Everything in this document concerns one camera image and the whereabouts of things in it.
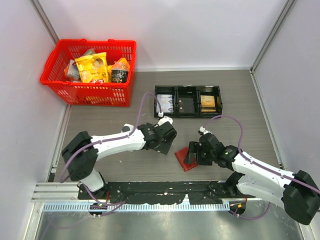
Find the red leather card holder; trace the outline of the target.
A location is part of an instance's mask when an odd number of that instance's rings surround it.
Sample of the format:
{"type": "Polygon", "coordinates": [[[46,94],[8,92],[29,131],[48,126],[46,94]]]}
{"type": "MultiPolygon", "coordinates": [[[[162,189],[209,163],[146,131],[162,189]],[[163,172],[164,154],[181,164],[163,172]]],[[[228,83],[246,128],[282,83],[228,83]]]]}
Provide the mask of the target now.
{"type": "Polygon", "coordinates": [[[176,151],[174,154],[175,154],[175,157],[177,158],[178,162],[180,163],[182,169],[187,172],[191,169],[194,169],[195,167],[198,166],[198,164],[196,163],[196,158],[194,157],[193,158],[193,163],[185,163],[184,160],[187,156],[187,153],[188,153],[188,147],[183,147],[181,148],[180,150],[176,151]]]}

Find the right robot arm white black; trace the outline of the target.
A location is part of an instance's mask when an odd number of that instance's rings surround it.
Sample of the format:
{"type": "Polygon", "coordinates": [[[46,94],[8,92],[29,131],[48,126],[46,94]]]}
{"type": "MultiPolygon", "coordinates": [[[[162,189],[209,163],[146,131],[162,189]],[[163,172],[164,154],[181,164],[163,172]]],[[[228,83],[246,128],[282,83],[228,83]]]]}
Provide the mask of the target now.
{"type": "Polygon", "coordinates": [[[184,164],[211,166],[231,170],[226,180],[226,193],[263,199],[282,208],[296,222],[309,225],[320,209],[320,190],[305,171],[297,173],[273,167],[255,159],[234,145],[224,146],[213,134],[191,141],[184,164]]]}

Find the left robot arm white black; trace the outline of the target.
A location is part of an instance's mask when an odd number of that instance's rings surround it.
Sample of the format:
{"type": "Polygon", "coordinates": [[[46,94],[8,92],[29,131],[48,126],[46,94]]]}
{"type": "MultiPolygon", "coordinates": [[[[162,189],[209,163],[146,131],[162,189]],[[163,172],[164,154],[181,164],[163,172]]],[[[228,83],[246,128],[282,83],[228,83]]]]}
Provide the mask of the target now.
{"type": "Polygon", "coordinates": [[[125,124],[120,133],[90,136],[87,131],[78,133],[62,150],[67,177],[81,182],[95,199],[102,199],[107,187],[102,175],[95,170],[97,161],[128,151],[154,150],[167,155],[177,131],[170,121],[145,123],[135,128],[125,124]]]}

